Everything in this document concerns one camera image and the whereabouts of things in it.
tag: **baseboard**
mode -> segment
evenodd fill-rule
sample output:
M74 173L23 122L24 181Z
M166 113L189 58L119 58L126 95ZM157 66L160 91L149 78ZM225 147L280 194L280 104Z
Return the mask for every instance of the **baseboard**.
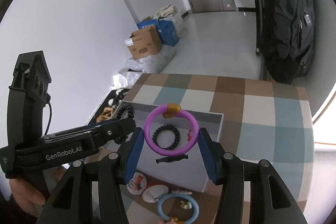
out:
M336 145L314 142L314 152L336 152Z
M248 7L238 7L239 12L256 12L255 8L248 8Z

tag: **black backpack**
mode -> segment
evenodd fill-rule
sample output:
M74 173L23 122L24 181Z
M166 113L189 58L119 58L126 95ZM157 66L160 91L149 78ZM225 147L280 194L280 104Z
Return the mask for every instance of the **black backpack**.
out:
M265 0L262 53L272 78L291 84L314 56L313 0Z

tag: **round sticker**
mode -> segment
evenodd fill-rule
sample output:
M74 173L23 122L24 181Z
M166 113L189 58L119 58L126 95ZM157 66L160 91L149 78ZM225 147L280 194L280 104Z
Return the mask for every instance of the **round sticker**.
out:
M129 181L126 187L132 195L141 195L147 188L147 179L144 174L135 172L133 179Z

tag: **tile floor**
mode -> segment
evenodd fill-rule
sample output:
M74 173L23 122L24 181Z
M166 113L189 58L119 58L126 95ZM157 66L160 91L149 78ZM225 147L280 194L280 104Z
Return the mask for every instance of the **tile floor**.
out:
M184 22L186 31L175 46L177 54L161 73L259 79L255 13L191 14Z

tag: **label on box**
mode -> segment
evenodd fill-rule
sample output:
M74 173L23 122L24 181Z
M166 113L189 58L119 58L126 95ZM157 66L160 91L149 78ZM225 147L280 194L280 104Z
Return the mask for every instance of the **label on box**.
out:
M127 46L133 46L133 40L131 38L125 40L125 43L126 43Z

